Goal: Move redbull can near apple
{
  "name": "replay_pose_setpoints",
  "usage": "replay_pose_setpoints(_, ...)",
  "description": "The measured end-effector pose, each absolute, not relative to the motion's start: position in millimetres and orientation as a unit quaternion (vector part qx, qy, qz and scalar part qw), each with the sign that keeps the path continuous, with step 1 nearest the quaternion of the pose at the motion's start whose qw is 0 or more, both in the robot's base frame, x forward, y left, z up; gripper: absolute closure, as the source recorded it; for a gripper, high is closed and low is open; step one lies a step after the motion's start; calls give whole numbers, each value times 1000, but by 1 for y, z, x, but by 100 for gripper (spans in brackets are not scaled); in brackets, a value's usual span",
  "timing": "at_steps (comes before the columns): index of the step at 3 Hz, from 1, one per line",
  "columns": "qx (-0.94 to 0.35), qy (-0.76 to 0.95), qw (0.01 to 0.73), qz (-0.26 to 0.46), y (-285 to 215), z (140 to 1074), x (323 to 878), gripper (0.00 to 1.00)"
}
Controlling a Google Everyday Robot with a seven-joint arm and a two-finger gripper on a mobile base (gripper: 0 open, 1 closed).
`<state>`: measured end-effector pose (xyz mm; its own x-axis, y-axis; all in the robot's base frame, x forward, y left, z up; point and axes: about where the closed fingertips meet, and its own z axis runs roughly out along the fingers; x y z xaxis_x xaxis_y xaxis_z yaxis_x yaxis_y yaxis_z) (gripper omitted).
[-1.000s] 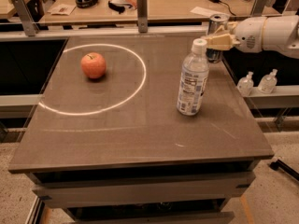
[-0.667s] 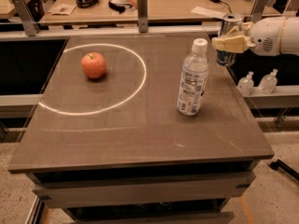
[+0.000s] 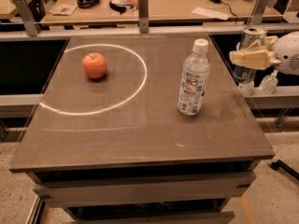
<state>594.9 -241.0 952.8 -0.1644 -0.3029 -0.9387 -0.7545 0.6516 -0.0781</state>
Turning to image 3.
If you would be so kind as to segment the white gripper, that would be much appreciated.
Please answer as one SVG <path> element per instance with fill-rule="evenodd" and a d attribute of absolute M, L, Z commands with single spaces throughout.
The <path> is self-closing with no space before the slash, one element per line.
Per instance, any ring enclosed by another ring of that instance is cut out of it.
<path fill-rule="evenodd" d="M 292 32 L 282 37 L 271 35 L 262 38 L 244 38 L 236 45 L 236 49 L 238 51 L 231 51 L 229 54 L 230 61 L 234 65 L 256 70 L 265 70 L 274 65 L 282 74 L 299 76 L 299 32 Z"/>

